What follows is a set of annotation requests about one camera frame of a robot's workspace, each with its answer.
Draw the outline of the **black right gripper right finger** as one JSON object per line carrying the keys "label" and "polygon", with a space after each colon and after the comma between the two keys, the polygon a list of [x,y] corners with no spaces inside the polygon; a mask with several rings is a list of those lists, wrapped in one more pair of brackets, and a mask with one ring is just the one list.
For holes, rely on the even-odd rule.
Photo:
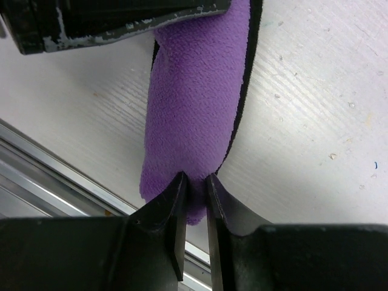
{"label": "black right gripper right finger", "polygon": [[386,290],[384,224],[272,224],[207,178],[213,290]]}

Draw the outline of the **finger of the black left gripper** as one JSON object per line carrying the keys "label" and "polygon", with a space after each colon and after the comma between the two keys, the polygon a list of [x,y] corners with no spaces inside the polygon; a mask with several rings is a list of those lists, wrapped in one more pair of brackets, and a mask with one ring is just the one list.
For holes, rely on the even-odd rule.
{"label": "finger of the black left gripper", "polygon": [[1,37],[23,55],[111,44],[158,27],[220,15],[230,1],[1,1]]}

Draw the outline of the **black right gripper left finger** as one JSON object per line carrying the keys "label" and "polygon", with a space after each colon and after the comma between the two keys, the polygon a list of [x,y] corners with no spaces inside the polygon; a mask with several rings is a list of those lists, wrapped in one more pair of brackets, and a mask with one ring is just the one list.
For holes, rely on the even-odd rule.
{"label": "black right gripper left finger", "polygon": [[1,220],[2,290],[176,290],[187,176],[129,216]]}

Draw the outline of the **black and purple towel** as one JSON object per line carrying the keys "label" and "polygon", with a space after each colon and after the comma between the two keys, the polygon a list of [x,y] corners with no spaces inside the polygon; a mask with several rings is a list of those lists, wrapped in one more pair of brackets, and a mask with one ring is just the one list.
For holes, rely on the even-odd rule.
{"label": "black and purple towel", "polygon": [[187,223],[206,214],[206,178],[226,159],[244,110],[263,4],[154,31],[139,191],[151,201],[179,172],[190,181]]}

